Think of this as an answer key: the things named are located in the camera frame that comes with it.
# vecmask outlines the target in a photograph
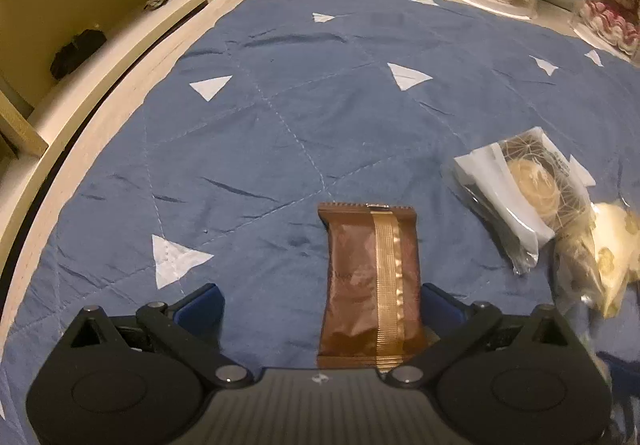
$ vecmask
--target brown snack wrapper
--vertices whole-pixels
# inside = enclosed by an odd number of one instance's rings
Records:
[[[411,207],[322,203],[329,271],[318,367],[388,371],[427,346]]]

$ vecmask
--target bed sheet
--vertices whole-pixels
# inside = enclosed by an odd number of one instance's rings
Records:
[[[24,398],[84,305],[130,314],[206,282],[228,356],[314,367],[323,201],[407,204],[422,280],[505,313],[551,301],[548,255],[515,277],[440,167],[541,126],[640,201],[640,73],[583,41],[444,0],[245,0],[178,60],[63,208],[0,364],[0,436],[35,444]],[[637,359],[635,296],[597,346]]]

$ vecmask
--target blue quilt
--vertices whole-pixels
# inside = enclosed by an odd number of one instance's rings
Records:
[[[44,248],[0,364],[0,437],[35,444],[27,389],[84,305],[132,314],[206,282],[223,352],[313,367],[326,296],[319,202],[414,206],[422,280],[505,313],[551,301],[515,277],[440,167],[541,126],[640,204],[640,72],[583,41],[443,0],[245,0],[178,60],[96,159]],[[627,292],[597,341],[637,359]]]

